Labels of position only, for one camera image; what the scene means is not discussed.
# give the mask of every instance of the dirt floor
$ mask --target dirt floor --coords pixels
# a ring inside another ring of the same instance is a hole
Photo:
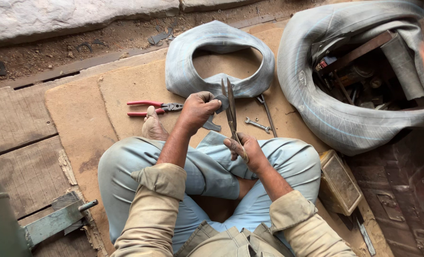
[[[176,36],[212,20],[233,23],[266,14],[290,16],[300,10],[319,6],[322,2],[323,0],[264,0],[227,10],[181,13],[164,19],[116,20],[103,29],[1,47],[0,61],[4,63],[7,75],[0,76],[0,81],[32,76],[54,67],[123,49],[146,49],[150,47],[147,38],[159,33],[155,28],[157,24],[165,29],[177,20],[177,25],[174,26]],[[91,44],[95,39],[106,46]],[[80,52],[76,49],[83,42],[91,45],[92,53],[86,46],[81,46]]]

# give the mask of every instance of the person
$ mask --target person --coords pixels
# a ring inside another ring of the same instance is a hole
[[[215,110],[209,92],[191,94],[170,134],[150,106],[144,137],[115,143],[98,180],[116,251],[122,256],[355,256],[318,215],[315,149],[300,140],[234,140],[210,132],[189,141]],[[241,199],[225,222],[211,221],[189,195]]]

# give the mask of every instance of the rolled-up sleeve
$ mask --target rolled-up sleeve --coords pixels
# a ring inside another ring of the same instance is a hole
[[[271,231],[283,231],[297,257],[356,256],[298,190],[280,197],[269,209]]]
[[[139,182],[113,257],[172,256],[172,236],[185,192],[186,172],[163,163],[133,172]]]

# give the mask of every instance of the open-end wrench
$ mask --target open-end wrench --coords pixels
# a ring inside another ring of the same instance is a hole
[[[254,122],[253,120],[250,120],[250,118],[249,118],[249,117],[245,117],[245,118],[247,118],[247,120],[245,121],[245,123],[250,123],[250,124],[252,124],[252,125],[257,126],[258,128],[262,128],[262,129],[266,130],[266,132],[267,132],[267,133],[270,133],[270,132],[269,132],[269,129],[272,129],[271,127],[265,127],[265,126],[263,126],[263,125],[260,125],[260,124],[258,124],[258,123],[256,123],[256,122]]]

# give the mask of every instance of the scissors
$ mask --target scissors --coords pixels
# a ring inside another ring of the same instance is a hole
[[[243,150],[242,159],[243,161],[245,161],[245,163],[248,163],[249,157],[247,155],[247,152],[245,151],[245,148],[243,148],[241,141],[238,138],[237,122],[236,122],[236,104],[234,102],[234,92],[232,91],[232,85],[228,78],[226,78],[226,83],[228,88],[227,97],[229,102],[229,106],[228,108],[226,108],[226,117],[228,118],[228,125],[229,125],[229,128],[231,129],[231,135],[232,135],[231,138],[236,140],[240,144]],[[221,79],[221,92],[223,93],[224,96],[226,96],[225,82],[223,81],[223,79]]]
[[[137,105],[137,104],[148,104],[153,105],[156,107],[161,107],[156,109],[157,114],[163,114],[166,111],[179,111],[183,109],[183,103],[177,103],[177,102],[168,102],[168,103],[162,103],[162,102],[155,102],[155,101],[134,101],[134,102],[127,102],[127,105]],[[138,117],[145,117],[147,113],[128,113],[128,116],[138,116]]]

